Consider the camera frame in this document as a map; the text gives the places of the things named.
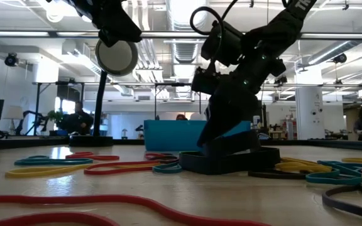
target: lamp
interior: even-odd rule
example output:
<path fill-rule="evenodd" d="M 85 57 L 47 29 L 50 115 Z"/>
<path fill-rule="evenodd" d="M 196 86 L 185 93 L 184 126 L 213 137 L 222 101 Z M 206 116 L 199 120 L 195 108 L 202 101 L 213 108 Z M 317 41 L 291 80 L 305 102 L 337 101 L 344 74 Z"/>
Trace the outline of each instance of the lamp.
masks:
<path fill-rule="evenodd" d="M 23 110 L 20 106 L 9 106 L 8 110 L 4 114 L 4 119 L 11 120 L 11 126 L 9 127 L 10 135 L 15 135 L 15 119 L 23 119 Z"/>

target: camera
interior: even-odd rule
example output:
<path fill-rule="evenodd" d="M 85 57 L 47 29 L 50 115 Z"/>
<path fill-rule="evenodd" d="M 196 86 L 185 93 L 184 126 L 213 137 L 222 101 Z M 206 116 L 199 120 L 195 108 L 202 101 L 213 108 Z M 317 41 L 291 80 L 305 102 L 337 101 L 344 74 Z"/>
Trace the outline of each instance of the camera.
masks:
<path fill-rule="evenodd" d="M 19 64 L 19 59 L 16 57 L 16 53 L 8 53 L 8 56 L 5 58 L 5 65 L 8 67 L 16 67 Z"/>

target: circular disc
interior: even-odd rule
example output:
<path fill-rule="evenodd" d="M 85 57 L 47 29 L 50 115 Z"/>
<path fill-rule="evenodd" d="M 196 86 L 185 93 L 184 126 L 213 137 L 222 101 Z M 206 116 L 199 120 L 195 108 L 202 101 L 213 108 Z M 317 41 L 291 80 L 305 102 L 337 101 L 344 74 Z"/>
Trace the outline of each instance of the circular disc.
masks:
<path fill-rule="evenodd" d="M 96 45 L 96 58 L 100 67 L 114 76 L 128 75 L 138 63 L 138 50 L 135 43 L 118 41 L 107 47 L 101 40 Z"/>

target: teal bin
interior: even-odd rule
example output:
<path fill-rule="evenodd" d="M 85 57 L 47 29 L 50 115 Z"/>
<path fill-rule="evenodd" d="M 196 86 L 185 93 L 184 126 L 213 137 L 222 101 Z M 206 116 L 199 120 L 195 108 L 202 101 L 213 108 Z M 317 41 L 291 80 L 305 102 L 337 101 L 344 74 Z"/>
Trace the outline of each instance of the teal bin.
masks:
<path fill-rule="evenodd" d="M 145 120 L 143 134 L 147 151 L 200 151 L 197 141 L 206 121 Z M 249 131 L 251 123 L 243 121 L 225 134 Z"/>

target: table surface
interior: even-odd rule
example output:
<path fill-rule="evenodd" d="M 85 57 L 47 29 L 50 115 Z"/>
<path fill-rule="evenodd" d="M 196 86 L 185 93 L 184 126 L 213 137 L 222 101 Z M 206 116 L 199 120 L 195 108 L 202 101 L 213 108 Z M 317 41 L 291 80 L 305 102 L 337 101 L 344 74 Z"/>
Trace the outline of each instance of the table surface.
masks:
<path fill-rule="evenodd" d="M 281 146 L 284 157 L 317 161 L 362 158 L 362 151 Z M 150 171 L 121 175 L 90 176 L 82 170 L 43 178 L 7 179 L 17 159 L 32 155 L 64 158 L 77 151 L 115 154 L 121 161 L 143 159 L 143 146 L 109 148 L 37 147 L 0 150 L 0 195 L 71 196 L 127 194 L 154 199 L 181 212 L 205 217 L 247 219 L 274 226 L 362 225 L 362 218 L 322 205 L 321 194 L 330 185 L 305 181 L 271 180 L 248 177 L 245 172 L 206 176 L 184 171 L 158 175 Z M 339 200 L 362 206 L 358 192 L 336 195 Z M 38 212 L 81 211 L 111 218 L 121 225 L 182 225 L 145 207 L 106 203 L 86 205 L 29 206 L 0 204 L 0 219 Z"/>

